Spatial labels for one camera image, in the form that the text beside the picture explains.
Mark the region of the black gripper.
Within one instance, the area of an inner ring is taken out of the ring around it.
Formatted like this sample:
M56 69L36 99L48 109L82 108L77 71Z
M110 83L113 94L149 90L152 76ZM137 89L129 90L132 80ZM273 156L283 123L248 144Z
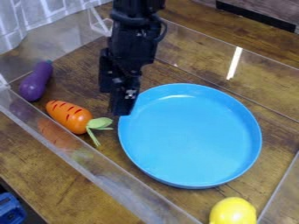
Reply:
M130 114L140 90L140 80L134 76L141 67L154 61L161 29L158 17L113 18L108 48L100 50L97 82L98 91L109 93L109 111L114 116Z

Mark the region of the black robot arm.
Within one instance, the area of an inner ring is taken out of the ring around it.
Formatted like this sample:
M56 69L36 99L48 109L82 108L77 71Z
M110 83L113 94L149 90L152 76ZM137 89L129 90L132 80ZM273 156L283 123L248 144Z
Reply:
M141 67L154 62L166 24L156 15L165 0L113 0L112 35L98 57L98 90L109 93L109 111L128 116L140 90Z

